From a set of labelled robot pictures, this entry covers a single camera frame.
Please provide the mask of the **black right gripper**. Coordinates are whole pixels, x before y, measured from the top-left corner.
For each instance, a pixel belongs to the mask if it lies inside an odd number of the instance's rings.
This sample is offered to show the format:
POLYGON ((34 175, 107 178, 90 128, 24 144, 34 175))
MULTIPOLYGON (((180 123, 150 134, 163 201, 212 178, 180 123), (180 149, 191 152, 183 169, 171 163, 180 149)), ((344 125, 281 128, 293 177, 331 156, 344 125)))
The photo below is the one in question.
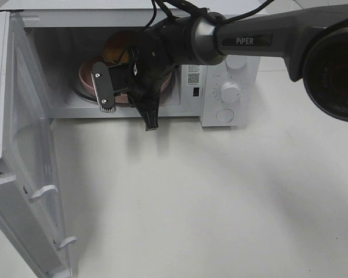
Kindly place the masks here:
POLYGON ((129 47, 128 61, 107 67, 98 61, 92 65, 92 80, 102 112, 115 110, 114 91, 125 93, 146 125, 146 131, 158 129, 161 88, 171 78, 174 65, 165 54, 142 53, 129 47))

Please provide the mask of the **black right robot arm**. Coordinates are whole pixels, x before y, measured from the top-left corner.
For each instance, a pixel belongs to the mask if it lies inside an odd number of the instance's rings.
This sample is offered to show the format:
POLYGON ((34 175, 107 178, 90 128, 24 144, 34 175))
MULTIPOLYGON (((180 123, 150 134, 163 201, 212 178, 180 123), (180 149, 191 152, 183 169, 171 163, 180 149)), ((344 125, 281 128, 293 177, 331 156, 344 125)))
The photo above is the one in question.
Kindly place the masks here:
POLYGON ((186 1, 172 5, 187 13, 144 27, 129 43, 129 61, 92 67, 96 99, 103 112, 125 93, 146 129, 158 127, 160 89, 181 65, 217 65, 229 55, 280 57, 292 81, 303 81, 312 102, 348 122, 348 4, 318 6, 267 16, 249 12, 225 18, 186 1))

